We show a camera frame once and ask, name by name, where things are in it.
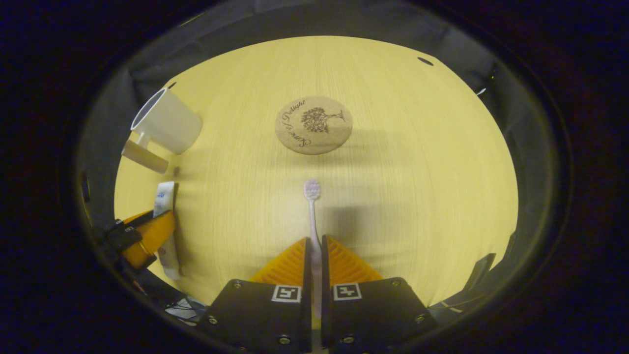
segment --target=bolt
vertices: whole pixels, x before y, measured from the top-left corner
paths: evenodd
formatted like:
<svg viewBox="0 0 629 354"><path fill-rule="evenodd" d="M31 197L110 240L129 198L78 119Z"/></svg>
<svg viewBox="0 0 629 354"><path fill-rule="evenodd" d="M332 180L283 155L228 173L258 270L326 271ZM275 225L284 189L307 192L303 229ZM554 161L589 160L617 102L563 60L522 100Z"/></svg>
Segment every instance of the bolt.
<svg viewBox="0 0 629 354"><path fill-rule="evenodd" d="M288 337L280 337L277 340L277 342L280 343L281 345L288 345L288 344L291 344L291 339Z"/></svg>

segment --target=light wood surface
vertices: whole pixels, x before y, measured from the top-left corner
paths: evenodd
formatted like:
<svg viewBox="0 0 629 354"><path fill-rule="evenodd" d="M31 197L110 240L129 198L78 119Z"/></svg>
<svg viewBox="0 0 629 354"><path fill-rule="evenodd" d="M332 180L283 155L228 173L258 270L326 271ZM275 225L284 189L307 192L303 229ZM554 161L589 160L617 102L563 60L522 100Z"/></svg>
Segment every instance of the light wood surface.
<svg viewBox="0 0 629 354"><path fill-rule="evenodd" d="M181 155L149 144L170 161L165 174L123 157L115 213L150 210L159 182L179 184L183 277L168 280L159 262L150 269L187 294L211 303L229 279L249 279L308 236L309 178L321 183L319 234L405 278L425 305L460 291L483 256L503 257L518 215L511 157L482 102L436 58L360 38L287 38L212 58L166 86L174 82L201 134ZM352 112L344 145L309 156L278 141L279 110L304 96Z"/></svg>

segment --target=wood grain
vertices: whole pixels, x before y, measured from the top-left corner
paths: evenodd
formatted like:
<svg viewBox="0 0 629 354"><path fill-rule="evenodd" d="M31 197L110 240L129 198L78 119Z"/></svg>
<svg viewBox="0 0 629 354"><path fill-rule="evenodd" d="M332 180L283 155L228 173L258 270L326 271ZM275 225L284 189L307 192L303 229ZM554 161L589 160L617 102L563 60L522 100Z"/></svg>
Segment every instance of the wood grain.
<svg viewBox="0 0 629 354"><path fill-rule="evenodd" d="M361 38L287 38L212 58L166 86L174 82L201 135L181 155L149 144L170 161L163 175L123 157L115 212L149 210L157 183L178 182L183 278L168 282L191 296L211 303L229 279L249 279L308 236L309 178L321 183L320 235L382 276L404 277L426 305L461 290L486 254L502 258L518 215L513 163L485 106L436 58ZM309 156L284 147L274 122L313 95L345 105L353 132ZM150 269L166 279L158 262Z"/></svg>

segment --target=cork coaster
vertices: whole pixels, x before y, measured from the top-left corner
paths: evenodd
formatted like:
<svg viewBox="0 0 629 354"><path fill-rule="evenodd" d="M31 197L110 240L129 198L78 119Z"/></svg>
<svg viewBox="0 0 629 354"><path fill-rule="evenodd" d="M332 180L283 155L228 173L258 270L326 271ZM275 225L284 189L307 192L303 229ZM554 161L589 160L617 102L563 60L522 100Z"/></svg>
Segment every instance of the cork coaster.
<svg viewBox="0 0 629 354"><path fill-rule="evenodd" d="M290 150L317 155L329 152L352 134L352 115L341 103L309 96L290 102L277 115L277 138Z"/></svg>

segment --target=toothbrush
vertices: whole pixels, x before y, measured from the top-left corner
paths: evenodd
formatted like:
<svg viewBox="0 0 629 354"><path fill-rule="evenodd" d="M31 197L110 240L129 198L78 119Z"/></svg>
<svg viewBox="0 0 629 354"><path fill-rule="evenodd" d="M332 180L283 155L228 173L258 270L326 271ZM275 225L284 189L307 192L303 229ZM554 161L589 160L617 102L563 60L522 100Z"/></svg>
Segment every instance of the toothbrush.
<svg viewBox="0 0 629 354"><path fill-rule="evenodd" d="M321 243L316 234L315 200L319 198L321 187L317 180L308 180L304 183L304 196L310 204L310 245L311 268L313 274L313 302L314 315L321 318L321 277L323 274L323 262L321 261Z"/></svg>

